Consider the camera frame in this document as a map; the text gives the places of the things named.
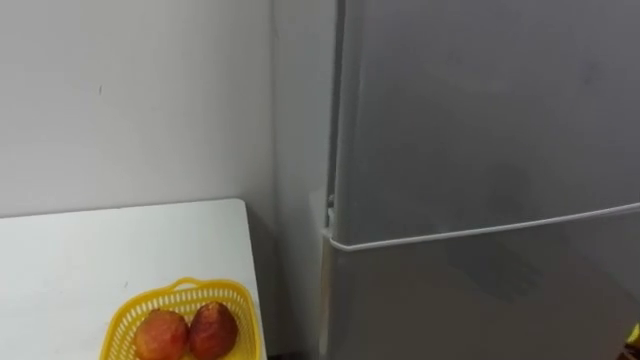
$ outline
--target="white table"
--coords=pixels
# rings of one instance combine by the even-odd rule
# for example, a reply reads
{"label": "white table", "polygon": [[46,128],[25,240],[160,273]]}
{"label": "white table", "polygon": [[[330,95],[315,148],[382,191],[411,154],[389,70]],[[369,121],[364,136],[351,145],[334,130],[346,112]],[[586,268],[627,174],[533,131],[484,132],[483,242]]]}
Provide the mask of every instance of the white table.
{"label": "white table", "polygon": [[2,355],[97,359],[122,303],[183,276],[236,280],[260,311],[242,201],[0,219]]}

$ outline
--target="refrigerator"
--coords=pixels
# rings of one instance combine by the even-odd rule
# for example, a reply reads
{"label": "refrigerator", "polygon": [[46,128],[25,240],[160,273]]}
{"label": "refrigerator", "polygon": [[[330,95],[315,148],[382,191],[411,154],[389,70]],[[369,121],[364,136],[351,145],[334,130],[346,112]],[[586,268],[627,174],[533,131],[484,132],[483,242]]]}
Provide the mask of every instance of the refrigerator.
{"label": "refrigerator", "polygon": [[274,1],[309,359],[615,359],[639,318],[640,2]]}

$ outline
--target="freezer door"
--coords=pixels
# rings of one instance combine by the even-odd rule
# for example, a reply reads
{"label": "freezer door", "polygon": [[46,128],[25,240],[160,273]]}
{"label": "freezer door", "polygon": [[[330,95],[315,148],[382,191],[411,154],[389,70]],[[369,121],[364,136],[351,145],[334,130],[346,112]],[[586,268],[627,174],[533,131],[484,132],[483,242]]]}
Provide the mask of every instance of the freezer door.
{"label": "freezer door", "polygon": [[322,359],[613,360],[640,309],[639,233],[635,214],[334,248]]}
{"label": "freezer door", "polygon": [[640,2],[340,6],[336,241],[639,201]]}

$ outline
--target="yellow object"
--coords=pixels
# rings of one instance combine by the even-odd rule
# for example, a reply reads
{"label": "yellow object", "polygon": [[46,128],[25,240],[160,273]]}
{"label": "yellow object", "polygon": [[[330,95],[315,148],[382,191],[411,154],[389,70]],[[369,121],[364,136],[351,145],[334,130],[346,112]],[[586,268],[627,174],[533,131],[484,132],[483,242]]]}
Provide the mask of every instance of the yellow object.
{"label": "yellow object", "polygon": [[[260,330],[249,291],[230,280],[202,281],[188,277],[140,294],[122,305],[111,319],[100,360],[137,360],[133,334],[151,310],[173,310],[191,323],[198,308],[210,301],[225,304],[238,323],[238,340],[224,360],[260,360]],[[186,355],[184,360],[187,359],[193,357]]]}
{"label": "yellow object", "polygon": [[631,333],[631,336],[629,336],[627,344],[640,345],[640,324],[636,324],[633,328],[633,332]]}

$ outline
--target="white wall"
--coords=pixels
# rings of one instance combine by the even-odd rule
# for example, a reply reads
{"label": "white wall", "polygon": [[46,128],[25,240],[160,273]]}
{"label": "white wall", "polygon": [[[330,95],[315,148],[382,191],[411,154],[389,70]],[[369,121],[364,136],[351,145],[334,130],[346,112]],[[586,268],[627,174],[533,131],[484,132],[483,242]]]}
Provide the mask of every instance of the white wall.
{"label": "white wall", "polygon": [[0,2],[0,217],[240,196],[273,223],[270,4]]}
{"label": "white wall", "polygon": [[335,1],[275,0],[277,210],[298,338],[317,352],[336,22]]}

